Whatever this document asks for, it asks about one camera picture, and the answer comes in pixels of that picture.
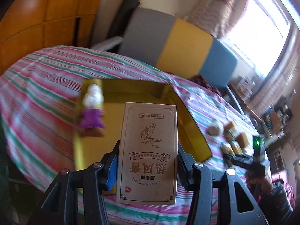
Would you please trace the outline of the right hand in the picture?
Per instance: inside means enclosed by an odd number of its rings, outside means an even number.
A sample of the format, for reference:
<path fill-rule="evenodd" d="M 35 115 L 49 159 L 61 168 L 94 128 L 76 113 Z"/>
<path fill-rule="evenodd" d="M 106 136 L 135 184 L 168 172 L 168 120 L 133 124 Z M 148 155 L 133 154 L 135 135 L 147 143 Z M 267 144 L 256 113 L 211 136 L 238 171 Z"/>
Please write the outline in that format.
<path fill-rule="evenodd" d="M 247 173 L 246 185 L 256 202 L 258 202 L 259 198 L 262 196 L 271 193 L 274 187 L 269 174 L 265 175 L 264 177 L 254 178 Z"/>

